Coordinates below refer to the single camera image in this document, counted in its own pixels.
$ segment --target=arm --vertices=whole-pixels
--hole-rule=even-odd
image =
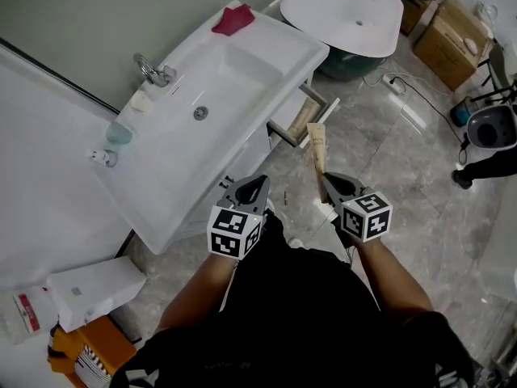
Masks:
[[[233,275],[235,260],[210,255],[169,303],[154,333],[170,327],[191,327],[219,307]]]
[[[403,324],[416,314],[433,311],[422,286],[379,239],[356,247],[377,303],[391,320]]]

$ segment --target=pink cloth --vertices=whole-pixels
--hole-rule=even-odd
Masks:
[[[254,20],[255,16],[253,16],[250,7],[247,4],[243,4],[242,6],[236,7],[235,9],[229,9],[228,7],[225,7],[225,10],[223,11],[223,18],[219,24],[217,24],[217,26],[212,28],[212,32],[231,36],[232,34],[241,30],[243,27],[246,27]]]

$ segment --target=gray tile floor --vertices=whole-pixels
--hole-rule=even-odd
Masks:
[[[465,95],[477,93],[486,74],[480,70],[450,95],[404,37],[383,67],[425,78],[442,91],[445,95],[422,81],[409,80],[444,114]],[[385,72],[376,70],[366,80],[373,84]],[[459,142],[445,120],[409,87],[397,97],[382,83],[370,87],[361,79],[343,83],[319,74],[313,86],[328,99],[342,100],[326,122],[328,170],[359,177],[392,201],[393,224],[385,244],[447,316],[472,356],[487,365],[517,318],[517,306],[488,294],[477,272],[505,180],[476,181],[468,191],[452,184]],[[470,162],[487,156],[469,150]],[[258,171],[271,178],[270,197],[284,222],[286,238],[298,237],[307,247],[345,259],[330,224],[332,208],[318,199],[310,152],[281,142]],[[177,242],[160,256],[152,255],[136,237],[128,254],[149,280],[115,317],[148,338],[163,308],[207,256],[206,237]],[[359,257],[353,268],[366,280]]]

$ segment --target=drawer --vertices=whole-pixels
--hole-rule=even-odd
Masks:
[[[300,115],[300,110],[293,111],[292,108],[300,107],[300,92],[312,98],[320,106],[320,110],[314,116],[309,116],[307,121],[302,121],[302,124],[298,124],[302,130],[297,134],[293,134],[289,131],[292,124],[296,121]],[[279,111],[271,118],[267,123],[267,127],[274,133],[277,133],[291,146],[299,146],[305,148],[309,142],[309,135],[307,134],[308,123],[320,123],[322,124],[329,117],[329,115],[339,105],[339,98],[336,98],[334,102],[328,103],[325,98],[318,94],[313,88],[302,84],[296,92],[286,99],[284,104],[280,106]]]

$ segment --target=chrome faucet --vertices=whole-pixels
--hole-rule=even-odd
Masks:
[[[163,66],[162,70],[154,69],[151,64],[139,53],[135,53],[132,59],[138,64],[140,71],[151,85],[165,87],[176,79],[176,70],[169,66]]]

